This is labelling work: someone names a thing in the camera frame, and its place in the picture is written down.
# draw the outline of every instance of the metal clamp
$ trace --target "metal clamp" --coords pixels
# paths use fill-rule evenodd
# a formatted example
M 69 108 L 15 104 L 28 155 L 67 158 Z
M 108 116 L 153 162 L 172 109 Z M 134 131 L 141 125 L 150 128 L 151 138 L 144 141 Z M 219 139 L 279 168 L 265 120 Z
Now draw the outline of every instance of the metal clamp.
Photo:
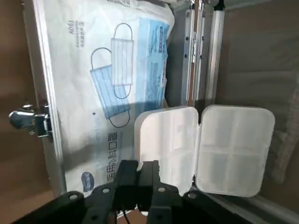
M 26 104 L 9 114 L 10 123 L 17 129 L 27 128 L 29 134 L 39 138 L 52 134 L 49 106 L 41 107 L 41 113 L 35 113 L 33 105 Z

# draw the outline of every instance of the white packaging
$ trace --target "white packaging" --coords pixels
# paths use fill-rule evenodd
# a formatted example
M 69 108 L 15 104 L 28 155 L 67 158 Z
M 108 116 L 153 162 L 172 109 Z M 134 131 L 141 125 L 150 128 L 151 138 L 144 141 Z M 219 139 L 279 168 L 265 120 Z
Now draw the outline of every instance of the white packaging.
M 147 1 L 44 1 L 67 191 L 85 195 L 134 158 L 134 123 L 161 107 L 174 17 Z
M 262 185 L 275 119 L 265 109 L 213 105 L 145 112 L 135 123 L 135 159 L 158 160 L 161 182 L 187 192 L 250 197 Z

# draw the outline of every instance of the screw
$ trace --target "screw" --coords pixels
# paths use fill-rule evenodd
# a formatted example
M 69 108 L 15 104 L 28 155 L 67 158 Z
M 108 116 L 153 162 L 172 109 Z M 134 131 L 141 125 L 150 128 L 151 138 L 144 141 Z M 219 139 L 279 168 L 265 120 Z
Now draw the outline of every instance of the screw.
M 163 193 L 163 192 L 165 192 L 165 188 L 158 188 L 158 191 Z
M 70 199 L 70 200 L 74 200 L 74 199 L 76 199 L 77 197 L 78 197 L 78 195 L 70 195 L 69 199 Z
M 190 194 L 188 194 L 188 197 L 191 198 L 191 199 L 195 199 L 196 198 L 196 194 L 190 193 Z
M 109 188 L 105 188 L 105 189 L 102 190 L 103 193 L 108 193 L 109 191 L 110 191 Z

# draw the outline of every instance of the blue logo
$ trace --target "blue logo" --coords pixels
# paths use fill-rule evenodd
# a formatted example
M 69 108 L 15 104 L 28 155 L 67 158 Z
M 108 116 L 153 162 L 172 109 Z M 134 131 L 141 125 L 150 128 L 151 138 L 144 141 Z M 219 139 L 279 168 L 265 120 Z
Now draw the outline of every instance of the blue logo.
M 83 184 L 83 192 L 88 192 L 93 189 L 94 187 L 94 177 L 89 172 L 84 172 L 81 175 L 81 180 Z

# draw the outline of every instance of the open plastic container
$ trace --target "open plastic container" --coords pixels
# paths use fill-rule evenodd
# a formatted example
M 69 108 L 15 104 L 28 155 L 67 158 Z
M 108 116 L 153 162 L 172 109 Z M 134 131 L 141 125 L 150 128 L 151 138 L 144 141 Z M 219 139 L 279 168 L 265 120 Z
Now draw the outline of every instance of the open plastic container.
M 135 159 L 158 160 L 161 182 L 180 194 L 193 175 L 206 193 L 251 197 L 262 185 L 275 118 L 262 108 L 212 105 L 202 113 L 175 107 L 135 122 Z

